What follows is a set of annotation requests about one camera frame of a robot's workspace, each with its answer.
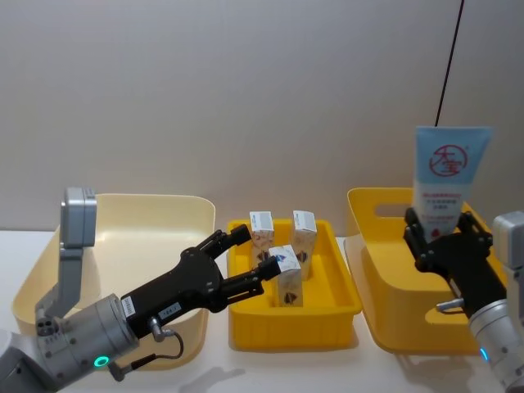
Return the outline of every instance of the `gray wall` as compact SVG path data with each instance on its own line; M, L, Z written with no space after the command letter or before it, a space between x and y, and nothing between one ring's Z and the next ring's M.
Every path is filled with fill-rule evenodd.
M522 3L466 3L442 121L497 127L474 197L491 219L523 202L522 181L501 175L522 166ZM219 226L312 210L343 234L348 189L411 184L414 127L434 122L458 10L0 2L0 227L54 228L63 187L86 184L207 197Z

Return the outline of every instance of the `small white box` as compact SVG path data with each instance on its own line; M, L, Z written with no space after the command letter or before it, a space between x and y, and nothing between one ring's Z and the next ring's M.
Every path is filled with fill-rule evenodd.
M291 226L291 246L300 262L302 280L307 280L311 271L314 243L317 238L317 225L314 214L309 211L293 210L295 223Z
M252 211L249 216L253 241L251 268L254 269L260 262L269 258L268 251L274 246L275 232L270 211Z
M275 299L277 306L301 307L304 305L302 296L302 273L300 263L290 245L269 249L270 256L276 256L281 273L275 277Z

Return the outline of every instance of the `teal indicator light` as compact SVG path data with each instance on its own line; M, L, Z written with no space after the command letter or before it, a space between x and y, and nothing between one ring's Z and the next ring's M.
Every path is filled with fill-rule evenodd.
M109 357L107 356L98 356L93 362L95 367L104 367L109 363Z
M488 353L484 348L481 348L481 356L486 362L490 361L490 356L488 356Z

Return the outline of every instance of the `robotic arm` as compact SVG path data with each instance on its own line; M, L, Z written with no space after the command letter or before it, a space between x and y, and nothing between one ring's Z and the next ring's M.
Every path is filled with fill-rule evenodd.
M417 269L439 274L455 295L436 308L443 314L452 309L465 313L482 358L503 388L524 393L524 213L497 217L493 237L465 213L458 221L459 233L429 244L413 209L407 210L405 221L404 239ZM486 259L493 244L508 274L507 290Z
M119 299L112 294L69 318L79 301L82 255L94 245L96 200L89 189L68 188L61 205L59 281L36 305L36 337L0 330L0 393L55 392L108 365L113 378L164 355L151 354L121 368L115 363L153 334L156 341L178 333L162 326L196 308L213 313L264 293L263 280L280 274L276 258L250 272L223 278L215 258L251 239L245 225L216 231L180 255L172 270Z

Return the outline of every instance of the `white table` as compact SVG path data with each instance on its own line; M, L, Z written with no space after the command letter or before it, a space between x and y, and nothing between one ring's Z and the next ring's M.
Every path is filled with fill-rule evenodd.
M49 232L0 231L0 263L6 274L0 286L0 328L17 331L11 301L51 235ZM343 239L338 240L342 246ZM225 272L225 257L220 257L218 263ZM375 345L362 314L355 318L355 334L359 344L349 350L299 354L236 352L228 346L228 313L211 314L204 348L189 364L172 371L131 373L122 383L114 382L108 373L94 373L63 391L503 392L480 357L399 357L389 354Z

